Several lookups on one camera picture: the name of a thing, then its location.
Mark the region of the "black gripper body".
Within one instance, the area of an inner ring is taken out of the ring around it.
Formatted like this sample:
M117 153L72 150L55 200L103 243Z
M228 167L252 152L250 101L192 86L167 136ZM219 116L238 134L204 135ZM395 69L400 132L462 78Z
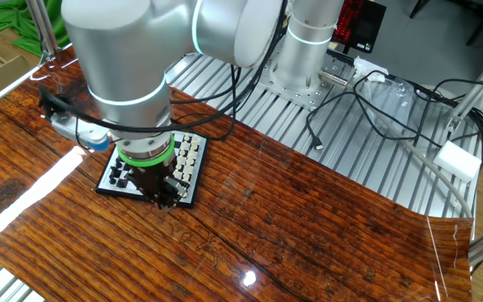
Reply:
M174 186L166 179L173 177L176 158L166 159L148 167L132 165L132 182L144 193L174 193Z

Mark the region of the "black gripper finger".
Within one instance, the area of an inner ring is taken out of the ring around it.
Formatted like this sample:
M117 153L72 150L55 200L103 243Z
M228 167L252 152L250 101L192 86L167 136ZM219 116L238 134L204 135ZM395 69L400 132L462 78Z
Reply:
M165 195L167 196L165 205L175 206L187 193L187 183L174 177L164 178Z
M145 185L140 188L140 191L148 201L154 203L159 209L164 206L164 194L156 185Z

